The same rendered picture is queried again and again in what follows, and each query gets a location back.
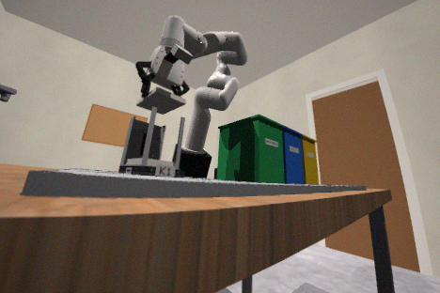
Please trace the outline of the yellow open-top bin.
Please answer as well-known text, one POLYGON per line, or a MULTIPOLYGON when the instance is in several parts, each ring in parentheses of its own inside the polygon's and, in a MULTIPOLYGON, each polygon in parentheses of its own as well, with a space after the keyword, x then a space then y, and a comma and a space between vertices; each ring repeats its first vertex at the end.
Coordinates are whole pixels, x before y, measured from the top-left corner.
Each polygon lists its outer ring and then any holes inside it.
POLYGON ((302 142, 305 184, 319 185, 317 155, 316 155, 316 147, 315 147, 315 142, 317 141, 308 136, 303 135, 301 136, 301 142, 302 142))

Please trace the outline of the green bin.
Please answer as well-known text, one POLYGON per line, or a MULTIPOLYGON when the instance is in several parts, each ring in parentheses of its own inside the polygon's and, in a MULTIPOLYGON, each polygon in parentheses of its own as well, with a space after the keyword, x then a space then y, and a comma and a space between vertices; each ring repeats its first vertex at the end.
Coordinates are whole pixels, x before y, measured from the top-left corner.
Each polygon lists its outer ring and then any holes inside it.
POLYGON ((285 183, 282 128, 260 114, 218 127, 217 179, 285 183))

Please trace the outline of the blue open bin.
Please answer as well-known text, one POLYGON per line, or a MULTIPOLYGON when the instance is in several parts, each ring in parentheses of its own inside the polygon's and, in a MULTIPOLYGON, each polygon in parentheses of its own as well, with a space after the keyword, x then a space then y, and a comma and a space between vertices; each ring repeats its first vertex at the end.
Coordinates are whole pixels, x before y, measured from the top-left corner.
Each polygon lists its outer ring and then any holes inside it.
POLYGON ((302 153, 302 133, 286 126, 282 128, 284 176, 287 184, 305 184, 302 153))

